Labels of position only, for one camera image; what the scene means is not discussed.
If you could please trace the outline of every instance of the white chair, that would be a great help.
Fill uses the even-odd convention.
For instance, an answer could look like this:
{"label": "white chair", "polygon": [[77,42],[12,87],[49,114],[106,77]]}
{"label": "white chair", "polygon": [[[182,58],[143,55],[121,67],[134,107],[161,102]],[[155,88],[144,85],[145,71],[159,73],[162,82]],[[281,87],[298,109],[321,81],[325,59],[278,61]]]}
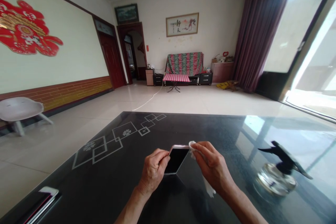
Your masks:
{"label": "white chair", "polygon": [[13,97],[0,101],[0,119],[3,121],[14,122],[15,131],[22,137],[25,135],[21,120],[39,116],[48,123],[53,122],[42,114],[43,104],[33,101],[26,97]]}

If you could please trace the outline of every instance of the mobile phone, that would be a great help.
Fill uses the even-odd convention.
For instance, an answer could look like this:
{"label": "mobile phone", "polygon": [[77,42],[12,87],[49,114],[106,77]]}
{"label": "mobile phone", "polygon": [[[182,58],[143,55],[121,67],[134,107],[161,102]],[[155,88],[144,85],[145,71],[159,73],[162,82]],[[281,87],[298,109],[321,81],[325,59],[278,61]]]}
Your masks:
{"label": "mobile phone", "polygon": [[173,145],[170,149],[170,160],[164,171],[166,175],[176,174],[189,152],[188,145]]}
{"label": "mobile phone", "polygon": [[8,212],[1,223],[8,224],[32,224],[41,217],[55,201],[58,190],[51,187],[43,187],[39,191],[31,192],[24,202],[20,202]]}

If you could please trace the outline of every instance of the curtain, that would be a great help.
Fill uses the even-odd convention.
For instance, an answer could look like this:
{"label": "curtain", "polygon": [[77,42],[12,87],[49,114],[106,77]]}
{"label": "curtain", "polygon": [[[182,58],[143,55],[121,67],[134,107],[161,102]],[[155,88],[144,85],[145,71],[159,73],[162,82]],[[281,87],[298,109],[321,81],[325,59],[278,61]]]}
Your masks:
{"label": "curtain", "polygon": [[245,0],[232,79],[254,92],[287,0]]}

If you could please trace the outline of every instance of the finger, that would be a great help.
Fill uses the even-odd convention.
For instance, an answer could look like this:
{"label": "finger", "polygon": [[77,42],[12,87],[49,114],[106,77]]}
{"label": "finger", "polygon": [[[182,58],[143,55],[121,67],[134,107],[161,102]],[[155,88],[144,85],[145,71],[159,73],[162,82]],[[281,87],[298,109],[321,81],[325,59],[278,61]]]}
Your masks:
{"label": "finger", "polygon": [[165,169],[168,165],[169,160],[170,160],[170,156],[166,156],[161,160],[160,165],[159,165],[160,172],[165,172]]}
{"label": "finger", "polygon": [[208,169],[208,165],[206,164],[201,154],[199,154],[198,152],[194,152],[194,156],[202,171],[205,171],[206,169]]}
{"label": "finger", "polygon": [[162,152],[162,151],[166,151],[166,150],[162,150],[162,149],[157,148],[152,154],[149,155],[149,157],[151,158],[151,157],[155,156],[156,154],[158,154],[159,152]]}
{"label": "finger", "polygon": [[218,152],[215,147],[208,141],[201,141],[201,142],[198,142],[198,144],[204,146],[205,148],[207,148],[209,151],[211,151],[212,153],[216,153]]}
{"label": "finger", "polygon": [[164,150],[162,152],[157,153],[155,156],[151,157],[151,161],[154,164],[158,164],[161,161],[161,159],[163,159],[164,157],[166,157],[168,155],[169,155],[169,152]]}
{"label": "finger", "polygon": [[202,152],[202,154],[208,159],[208,160],[212,160],[213,159],[213,153],[211,151],[209,151],[206,147],[204,147],[203,145],[200,145],[199,143],[195,143],[194,145],[192,145],[192,147],[196,150],[199,150],[200,152]]}

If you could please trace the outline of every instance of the hand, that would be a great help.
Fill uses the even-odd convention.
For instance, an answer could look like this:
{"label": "hand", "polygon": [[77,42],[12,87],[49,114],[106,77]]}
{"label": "hand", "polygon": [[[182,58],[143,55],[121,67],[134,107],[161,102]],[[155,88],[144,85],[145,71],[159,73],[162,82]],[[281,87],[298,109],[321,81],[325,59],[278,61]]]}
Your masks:
{"label": "hand", "polygon": [[166,150],[156,149],[145,158],[142,176],[138,185],[139,192],[144,196],[150,196],[159,186],[170,157]]}
{"label": "hand", "polygon": [[206,161],[200,153],[194,152],[203,176],[212,188],[224,198],[236,187],[224,157],[210,142],[198,142],[192,145],[192,147],[199,150],[208,159],[208,161]]}

